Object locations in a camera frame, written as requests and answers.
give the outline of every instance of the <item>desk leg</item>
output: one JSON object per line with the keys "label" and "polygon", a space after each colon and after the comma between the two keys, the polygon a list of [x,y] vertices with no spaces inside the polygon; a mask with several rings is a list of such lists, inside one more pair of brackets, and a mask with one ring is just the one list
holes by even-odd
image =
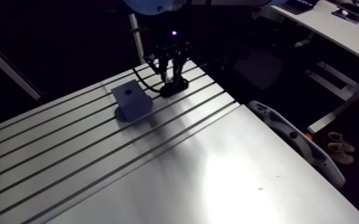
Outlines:
{"label": "desk leg", "polygon": [[351,92],[353,93],[353,96],[351,96],[345,103],[343,103],[341,106],[339,106],[337,109],[335,109],[333,112],[330,112],[329,114],[325,115],[321,119],[317,120],[313,124],[311,124],[308,127],[308,130],[311,133],[317,133],[319,130],[327,126],[329,123],[331,123],[337,116],[346,110],[353,102],[359,99],[359,83],[357,83],[354,87],[351,88]]}

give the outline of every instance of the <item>shoe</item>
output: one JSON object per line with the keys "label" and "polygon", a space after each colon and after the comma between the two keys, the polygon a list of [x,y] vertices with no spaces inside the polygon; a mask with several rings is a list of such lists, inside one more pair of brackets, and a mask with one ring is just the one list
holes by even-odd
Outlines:
{"label": "shoe", "polygon": [[354,158],[343,150],[343,146],[339,142],[331,142],[327,145],[327,151],[333,160],[343,165],[349,165],[354,162]]}
{"label": "shoe", "polygon": [[353,153],[355,151],[355,147],[353,147],[350,143],[346,142],[346,140],[344,140],[342,138],[342,134],[341,133],[337,133],[337,132],[330,132],[329,133],[329,138],[334,141],[334,142],[339,142],[342,144],[342,148],[345,152],[347,153]]}

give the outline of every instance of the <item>black cable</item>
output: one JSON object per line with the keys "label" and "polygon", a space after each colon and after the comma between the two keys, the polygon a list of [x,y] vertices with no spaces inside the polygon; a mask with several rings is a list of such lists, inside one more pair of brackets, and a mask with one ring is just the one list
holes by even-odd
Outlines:
{"label": "black cable", "polygon": [[135,73],[135,75],[137,76],[137,78],[139,79],[139,81],[141,81],[141,83],[147,88],[149,89],[150,91],[153,91],[153,92],[157,92],[157,93],[160,93],[160,90],[159,89],[155,89],[151,86],[149,86],[145,80],[143,80],[143,78],[139,75],[139,73],[137,72],[137,70],[133,67],[132,68],[132,71]]}

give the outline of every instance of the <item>metal surface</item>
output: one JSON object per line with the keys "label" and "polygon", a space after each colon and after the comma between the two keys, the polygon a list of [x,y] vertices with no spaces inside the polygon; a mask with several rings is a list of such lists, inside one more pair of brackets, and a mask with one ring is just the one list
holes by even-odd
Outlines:
{"label": "metal surface", "polygon": [[115,119],[110,94],[137,79],[126,71],[0,124],[0,224],[359,223],[340,193],[194,63],[183,76],[189,88],[170,98],[144,89],[152,113],[133,123]]}
{"label": "metal surface", "polygon": [[48,223],[359,223],[359,212],[240,106]]}
{"label": "metal surface", "polygon": [[[150,85],[162,85],[150,69],[140,75]],[[147,150],[167,149],[238,106],[192,62],[183,76],[190,86],[173,97],[146,91],[153,112],[135,123],[114,118],[117,105],[110,94],[136,79],[131,73],[5,122],[0,127],[0,223],[49,219],[153,158]]]}

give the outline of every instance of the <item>white desk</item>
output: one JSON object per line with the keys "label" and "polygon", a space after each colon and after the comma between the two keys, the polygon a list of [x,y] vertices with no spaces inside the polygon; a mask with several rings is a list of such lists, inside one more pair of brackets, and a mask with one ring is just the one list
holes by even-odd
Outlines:
{"label": "white desk", "polygon": [[[276,6],[273,6],[272,8],[278,13],[306,26],[313,32],[328,38],[359,57],[359,23],[353,24],[332,15],[331,12],[337,10],[337,6],[334,4],[322,0],[319,1],[311,11],[300,15],[294,15]],[[338,73],[335,75],[340,80],[349,84],[349,86],[343,89],[338,89],[323,78],[312,76],[317,82],[346,101],[344,105],[340,106],[317,123],[311,125],[310,129],[313,132],[320,130],[328,122],[331,122],[340,112],[344,111],[344,109],[346,109],[352,102],[359,99],[359,83],[355,83],[353,80],[350,80],[342,74]]]}
{"label": "white desk", "polygon": [[189,88],[146,91],[153,112],[137,123],[114,118],[110,94],[130,71],[1,123],[0,224],[359,223],[249,109],[191,61],[184,70]]}

